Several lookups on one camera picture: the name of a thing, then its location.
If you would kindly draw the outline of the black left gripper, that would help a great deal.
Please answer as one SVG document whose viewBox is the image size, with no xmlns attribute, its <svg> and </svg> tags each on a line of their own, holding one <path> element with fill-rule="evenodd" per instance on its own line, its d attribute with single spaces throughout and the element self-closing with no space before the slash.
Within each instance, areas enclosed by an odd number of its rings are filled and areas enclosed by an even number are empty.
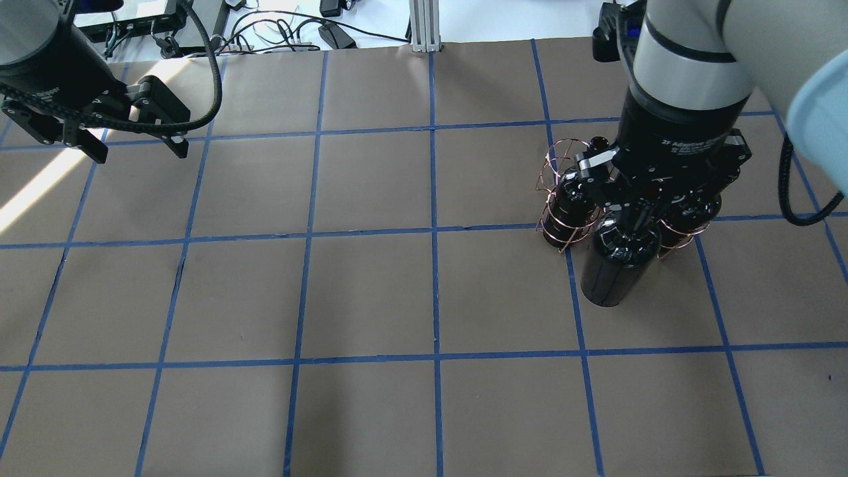
<svg viewBox="0 0 848 477">
<path fill-rule="evenodd" d="M 84 128 L 130 125 L 131 105 L 140 124 L 164 126 L 187 122 L 190 109 L 157 76 L 128 87 L 90 46 L 3 46 L 2 113 L 39 144 L 70 142 L 96 164 L 106 163 L 109 148 Z M 185 133 L 157 136 L 179 159 L 186 159 Z"/>
</svg>

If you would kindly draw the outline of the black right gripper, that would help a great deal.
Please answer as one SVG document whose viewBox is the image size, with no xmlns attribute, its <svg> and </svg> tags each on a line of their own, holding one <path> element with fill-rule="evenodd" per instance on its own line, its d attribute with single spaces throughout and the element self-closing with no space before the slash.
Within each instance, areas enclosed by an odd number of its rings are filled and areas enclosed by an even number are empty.
<svg viewBox="0 0 848 477">
<path fill-rule="evenodd" d="M 575 156 L 575 213 L 620 206 L 663 219 L 679 203 L 712 201 L 751 157 L 734 130 L 744 105 L 685 111 L 626 100 L 617 136 L 595 136 Z"/>
</svg>

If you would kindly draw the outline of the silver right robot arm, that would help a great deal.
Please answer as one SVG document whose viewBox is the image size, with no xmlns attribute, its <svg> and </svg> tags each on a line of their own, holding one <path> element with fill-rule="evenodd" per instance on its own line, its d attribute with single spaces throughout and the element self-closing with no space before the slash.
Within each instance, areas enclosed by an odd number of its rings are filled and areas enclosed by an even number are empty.
<svg viewBox="0 0 848 477">
<path fill-rule="evenodd" d="M 606 2 L 592 48 L 628 76 L 617 139 L 579 164 L 600 205 L 659 213 L 676 200 L 718 195 L 738 168 L 727 157 L 731 127 L 755 89 L 785 127 L 784 218 L 814 225 L 845 198 L 845 1 Z M 837 187 L 811 217 L 788 201 L 796 152 Z"/>
</svg>

